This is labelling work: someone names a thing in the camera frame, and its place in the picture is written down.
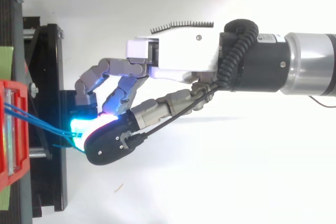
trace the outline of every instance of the black cable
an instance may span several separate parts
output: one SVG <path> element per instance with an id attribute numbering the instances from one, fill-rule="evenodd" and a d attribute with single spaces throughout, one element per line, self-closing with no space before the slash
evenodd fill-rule
<path id="1" fill-rule="evenodd" d="M 175 121 L 176 119 L 178 119 L 181 115 L 184 115 L 185 113 L 187 113 L 189 110 L 191 110 L 193 107 L 195 107 L 196 105 L 198 105 L 200 102 L 202 102 L 203 100 L 205 100 L 207 97 L 209 97 L 210 95 L 214 94 L 216 91 L 219 90 L 219 87 L 214 88 L 212 90 L 210 90 L 207 93 L 204 93 L 200 98 L 197 98 L 192 104 L 190 104 L 188 107 L 184 108 L 183 110 L 181 110 L 179 113 L 177 113 L 176 115 L 172 116 L 171 118 L 169 118 L 167 121 L 161 123 L 160 125 L 158 125 L 157 127 L 151 129 L 150 131 L 146 132 L 145 135 L 148 137 L 150 135 L 152 135 L 153 133 L 157 132 L 158 130 L 162 129 L 163 127 L 167 126 L 168 124 L 170 124 L 171 122 Z"/>
<path id="2" fill-rule="evenodd" d="M 256 42 L 259 34 L 258 26 L 247 19 L 236 19 L 227 23 L 224 32 L 239 36 L 237 42 L 226 55 L 219 55 L 216 83 L 221 88 L 228 88 L 232 74 L 243 59 L 245 53 Z"/>
<path id="3" fill-rule="evenodd" d="M 321 105 L 322 107 L 325 107 L 327 109 L 334 109 L 336 108 L 336 106 L 327 106 L 327 105 L 324 105 L 323 103 L 319 102 L 318 100 L 316 100 L 314 97 L 309 97 L 311 98 L 314 102 L 316 102 L 317 104 Z"/>

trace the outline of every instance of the black connector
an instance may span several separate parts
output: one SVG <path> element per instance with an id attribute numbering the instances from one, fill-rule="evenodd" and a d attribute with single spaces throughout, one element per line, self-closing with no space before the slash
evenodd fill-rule
<path id="1" fill-rule="evenodd" d="M 136 147 L 138 147 L 140 144 L 144 142 L 144 140 L 147 139 L 147 134 L 146 133 L 141 133 L 141 134 L 136 134 L 133 136 L 128 137 L 125 140 L 126 145 L 128 146 L 129 149 L 133 150 Z"/>

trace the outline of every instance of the blue wire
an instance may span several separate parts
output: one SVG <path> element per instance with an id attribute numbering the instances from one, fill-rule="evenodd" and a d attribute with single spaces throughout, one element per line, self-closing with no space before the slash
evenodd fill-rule
<path id="1" fill-rule="evenodd" d="M 19 119 L 21 119 L 21 120 L 27 121 L 27 122 L 29 122 L 29 123 L 31 123 L 31 124 L 33 124 L 33 125 L 36 125 L 36 126 L 38 126 L 38 127 L 40 127 L 40 128 L 44 128 L 44 129 L 46 129 L 46 130 L 48 130 L 48 131 L 51 131 L 51 132 L 53 132 L 54 134 L 57 134 L 57 135 L 60 135 L 60 136 L 67 136 L 66 134 L 64 134 L 64 133 L 62 133 L 62 132 L 56 131 L 56 130 L 54 130 L 53 128 L 47 127 L 46 125 L 43 125 L 43 124 L 41 124 L 40 122 L 35 121 L 34 119 L 27 118 L 27 117 L 25 117 L 24 115 L 21 115 L 21 114 L 19 114 L 19 113 L 17 113 L 17 112 L 14 112 L 14 111 L 12 111 L 12 110 L 5 109 L 5 112 L 6 112 L 7 114 L 11 115 L 11 116 L 15 116 L 15 117 L 17 117 L 17 118 L 19 118 Z"/>
<path id="2" fill-rule="evenodd" d="M 14 112 L 14 111 L 6 109 L 6 108 L 5 108 L 5 113 L 8 114 L 8 115 L 14 116 L 16 118 L 19 118 L 21 120 L 24 120 L 24 121 L 26 121 L 26 122 L 28 122 L 30 124 L 38 126 L 38 127 L 42 128 L 42 129 L 45 129 L 47 131 L 50 131 L 50 132 L 52 132 L 52 133 L 54 133 L 56 135 L 62 136 L 62 137 L 64 137 L 67 140 L 67 142 L 71 145 L 71 147 L 73 147 L 73 148 L 75 148 L 75 149 L 83 152 L 81 149 L 79 149 L 78 147 L 76 147 L 75 144 L 74 144 L 74 142 L 69 138 L 69 136 L 66 136 L 64 133 L 59 133 L 58 131 L 55 131 L 54 129 L 52 129 L 50 127 L 46 127 L 46 125 L 43 125 L 43 124 L 41 125 L 40 121 L 36 121 L 36 120 L 34 120 L 32 118 L 28 118 L 26 116 L 23 116 L 23 115 L 21 115 L 21 114 L 19 114 L 17 112 Z"/>
<path id="3" fill-rule="evenodd" d="M 69 135 L 69 136 L 71 136 L 71 137 L 73 137 L 73 136 L 75 136 L 75 137 L 81 137 L 81 133 L 74 133 L 74 132 L 69 132 L 69 131 L 62 131 L 62 130 L 60 130 L 60 129 L 58 129 L 58 128 L 52 126 L 52 125 L 50 125 L 49 123 L 47 123 L 47 122 L 45 122 L 45 121 L 43 121 L 43 120 L 41 120 L 41 119 L 39 119 L 39 118 L 37 118 L 37 117 L 35 117 L 35 116 L 29 114 L 29 113 L 27 113 L 26 111 L 21 110 L 20 108 L 14 106 L 14 105 L 11 105 L 11 104 L 9 104 L 9 103 L 5 103 L 5 105 L 8 106 L 8 107 L 10 107 L 10 108 L 12 108 L 12 109 L 14 109 L 14 110 L 17 110 L 17 111 L 21 112 L 22 114 L 28 116 L 29 118 L 32 118 L 32 119 L 34 119 L 34 120 L 40 122 L 42 125 L 45 125 L 46 127 L 50 127 L 50 128 L 52 128 L 53 130 L 58 131 L 58 132 L 61 133 L 61 134 Z"/>

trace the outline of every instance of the silver rod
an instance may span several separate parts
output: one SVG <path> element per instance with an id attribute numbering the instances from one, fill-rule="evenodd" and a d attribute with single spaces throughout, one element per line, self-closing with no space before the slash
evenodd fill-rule
<path id="1" fill-rule="evenodd" d="M 46 153 L 42 147 L 33 147 L 29 148 L 29 157 L 30 158 L 38 158 L 38 157 L 46 157 Z"/>
<path id="2" fill-rule="evenodd" d="M 35 29 L 24 29 L 23 39 L 32 39 L 35 33 Z"/>

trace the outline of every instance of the silver cylinder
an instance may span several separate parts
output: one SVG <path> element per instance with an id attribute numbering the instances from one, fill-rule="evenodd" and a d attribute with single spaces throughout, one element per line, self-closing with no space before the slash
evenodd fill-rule
<path id="1" fill-rule="evenodd" d="M 33 39 L 35 29 L 24 29 L 23 30 L 23 39 Z"/>
<path id="2" fill-rule="evenodd" d="M 40 158 L 46 157 L 46 153 L 42 147 L 32 147 L 29 148 L 29 157 L 30 158 Z"/>
<path id="3" fill-rule="evenodd" d="M 290 66 L 283 94 L 322 95 L 334 72 L 334 49 L 325 34 L 289 33 Z"/>

